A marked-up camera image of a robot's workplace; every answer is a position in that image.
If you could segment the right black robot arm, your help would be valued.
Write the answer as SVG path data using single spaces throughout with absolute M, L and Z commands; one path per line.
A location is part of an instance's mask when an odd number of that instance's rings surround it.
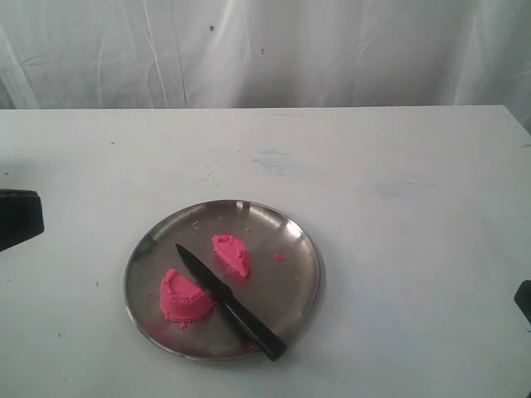
M 514 302 L 527 321 L 531 323 L 531 281 L 529 279 L 523 281 L 518 287 L 514 295 Z

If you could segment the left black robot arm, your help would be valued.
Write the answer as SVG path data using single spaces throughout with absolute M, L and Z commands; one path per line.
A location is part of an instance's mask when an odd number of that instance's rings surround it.
M 0 251 L 30 240 L 45 230 L 41 198 L 35 191 L 2 189 Z

